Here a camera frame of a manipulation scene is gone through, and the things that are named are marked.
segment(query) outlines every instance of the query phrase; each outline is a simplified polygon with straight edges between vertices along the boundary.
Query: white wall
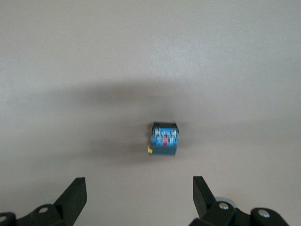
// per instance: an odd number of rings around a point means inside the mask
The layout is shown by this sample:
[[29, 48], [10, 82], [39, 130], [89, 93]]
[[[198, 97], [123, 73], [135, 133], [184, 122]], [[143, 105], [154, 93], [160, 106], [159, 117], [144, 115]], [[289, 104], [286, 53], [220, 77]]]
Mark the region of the white wall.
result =
[[[301, 222], [301, 1], [0, 3], [0, 212], [86, 177], [75, 225], [188, 225], [192, 177]], [[176, 121], [176, 157], [149, 156]]]

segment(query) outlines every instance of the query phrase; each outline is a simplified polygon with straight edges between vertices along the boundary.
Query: screw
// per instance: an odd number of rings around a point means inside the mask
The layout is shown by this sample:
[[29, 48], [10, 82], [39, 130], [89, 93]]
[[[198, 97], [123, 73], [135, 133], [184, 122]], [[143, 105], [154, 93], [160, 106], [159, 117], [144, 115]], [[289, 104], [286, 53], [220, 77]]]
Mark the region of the screw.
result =
[[229, 206], [228, 206], [226, 203], [224, 203], [224, 202], [221, 202], [221, 203], [219, 204], [219, 207], [220, 207], [222, 210], [227, 210], [227, 209], [229, 209]]
[[45, 213], [45, 212], [47, 212], [47, 210], [48, 210], [48, 207], [43, 207], [39, 210], [39, 213]]
[[264, 218], [269, 218], [269, 213], [266, 210], [258, 210], [258, 213]]
[[5, 221], [7, 219], [7, 217], [6, 216], [1, 216], [0, 217], [0, 222], [3, 222], [3, 221]]

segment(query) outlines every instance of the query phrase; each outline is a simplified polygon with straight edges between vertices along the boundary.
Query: red label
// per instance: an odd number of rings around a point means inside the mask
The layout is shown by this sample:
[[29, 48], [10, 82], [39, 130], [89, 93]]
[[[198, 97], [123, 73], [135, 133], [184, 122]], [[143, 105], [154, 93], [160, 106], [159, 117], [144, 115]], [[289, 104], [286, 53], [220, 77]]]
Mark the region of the red label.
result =
[[166, 146], [167, 145], [167, 134], [166, 135], [164, 135], [164, 137], [163, 137], [163, 146]]

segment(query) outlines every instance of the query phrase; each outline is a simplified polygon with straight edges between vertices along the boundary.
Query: small box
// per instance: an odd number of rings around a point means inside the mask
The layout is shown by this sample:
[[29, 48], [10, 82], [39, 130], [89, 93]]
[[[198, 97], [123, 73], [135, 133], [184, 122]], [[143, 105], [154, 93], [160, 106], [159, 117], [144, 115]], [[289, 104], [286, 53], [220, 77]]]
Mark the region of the small box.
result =
[[175, 155], [179, 140], [179, 129], [174, 122], [154, 122], [151, 130], [149, 154]]

